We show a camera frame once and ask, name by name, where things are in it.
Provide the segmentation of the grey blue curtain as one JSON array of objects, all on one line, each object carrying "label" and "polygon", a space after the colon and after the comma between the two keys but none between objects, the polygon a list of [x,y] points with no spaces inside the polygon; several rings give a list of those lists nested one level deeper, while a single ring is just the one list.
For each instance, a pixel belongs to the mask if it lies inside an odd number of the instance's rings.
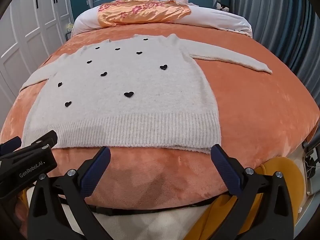
[{"label": "grey blue curtain", "polygon": [[231,11],[319,102],[319,17],[309,0],[231,0]]}]

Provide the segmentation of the yellow garment of operator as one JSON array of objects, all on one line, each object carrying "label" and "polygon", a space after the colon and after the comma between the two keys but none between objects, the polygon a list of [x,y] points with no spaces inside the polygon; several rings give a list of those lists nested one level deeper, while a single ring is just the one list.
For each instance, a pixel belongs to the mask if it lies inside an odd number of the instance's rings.
[{"label": "yellow garment of operator", "polygon": [[293,239],[304,178],[288,158],[256,169],[227,154],[211,155],[228,193],[217,197],[185,239]]}]

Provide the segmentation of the white pillow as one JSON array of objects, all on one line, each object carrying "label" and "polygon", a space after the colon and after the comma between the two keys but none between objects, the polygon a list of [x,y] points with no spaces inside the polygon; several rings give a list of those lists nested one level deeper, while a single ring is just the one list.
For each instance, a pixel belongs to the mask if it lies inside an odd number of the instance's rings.
[{"label": "white pillow", "polygon": [[[191,14],[172,23],[214,28],[253,37],[251,25],[242,16],[222,10],[199,7],[198,5],[190,3],[188,0],[175,1],[178,4],[187,5],[191,9]],[[99,6],[100,5],[84,11],[76,18],[71,36],[103,28],[98,22]]]}]

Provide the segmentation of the orange plush bed cover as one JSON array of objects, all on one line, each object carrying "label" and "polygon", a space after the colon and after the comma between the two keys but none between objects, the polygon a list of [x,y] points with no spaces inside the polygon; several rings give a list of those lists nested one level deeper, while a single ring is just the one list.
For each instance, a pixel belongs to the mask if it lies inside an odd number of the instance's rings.
[{"label": "orange plush bed cover", "polygon": [[[171,34],[252,57],[270,69],[266,73],[233,63],[197,60],[217,101],[220,145],[242,165],[257,167],[268,159],[289,155],[304,139],[313,136],[319,122],[319,107],[314,99],[285,64],[246,35],[167,23],[106,28],[71,38],[41,67],[63,54],[70,55],[83,46],[105,40]],[[28,88],[21,87],[3,125],[1,141],[15,136],[22,138],[27,115],[43,86],[44,82],[39,82]],[[55,146],[57,168],[51,175],[59,176],[78,168],[100,147]],[[198,203],[226,190],[209,152],[108,147],[111,163],[87,199],[88,204],[120,209],[162,209]]]}]

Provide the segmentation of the white panelled wardrobe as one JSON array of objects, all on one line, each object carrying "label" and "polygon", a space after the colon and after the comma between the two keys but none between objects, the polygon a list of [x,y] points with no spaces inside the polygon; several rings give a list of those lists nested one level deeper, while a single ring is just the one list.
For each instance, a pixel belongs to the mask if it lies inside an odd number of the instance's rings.
[{"label": "white panelled wardrobe", "polygon": [[65,42],[70,0],[12,0],[1,18],[1,123],[28,77]]}]

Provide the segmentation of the orange satin floral pillow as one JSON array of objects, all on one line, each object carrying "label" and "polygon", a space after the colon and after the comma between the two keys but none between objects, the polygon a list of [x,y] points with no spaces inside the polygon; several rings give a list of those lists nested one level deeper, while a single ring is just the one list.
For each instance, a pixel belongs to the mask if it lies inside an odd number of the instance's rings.
[{"label": "orange satin floral pillow", "polygon": [[128,24],[172,23],[191,14],[191,9],[175,0],[115,0],[98,7],[103,28]]}]

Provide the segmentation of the white sweater with black hearts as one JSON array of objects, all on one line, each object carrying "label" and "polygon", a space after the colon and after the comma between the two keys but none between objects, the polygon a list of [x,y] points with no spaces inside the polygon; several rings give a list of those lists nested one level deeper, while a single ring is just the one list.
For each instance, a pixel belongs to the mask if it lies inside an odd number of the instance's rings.
[{"label": "white sweater with black hearts", "polygon": [[234,51],[175,34],[83,46],[63,54],[24,83],[44,86],[23,128],[30,145],[49,131],[57,147],[153,147],[207,153],[221,143],[215,95],[197,60],[269,73]]}]

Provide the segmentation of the dark bedside table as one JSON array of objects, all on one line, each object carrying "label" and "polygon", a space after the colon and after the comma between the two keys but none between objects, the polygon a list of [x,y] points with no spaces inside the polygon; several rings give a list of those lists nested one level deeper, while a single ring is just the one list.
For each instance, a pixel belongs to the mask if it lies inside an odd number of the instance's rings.
[{"label": "dark bedside table", "polygon": [[68,31],[68,32],[65,34],[66,41],[68,41],[68,40],[71,38],[71,34],[72,34],[71,31]]}]

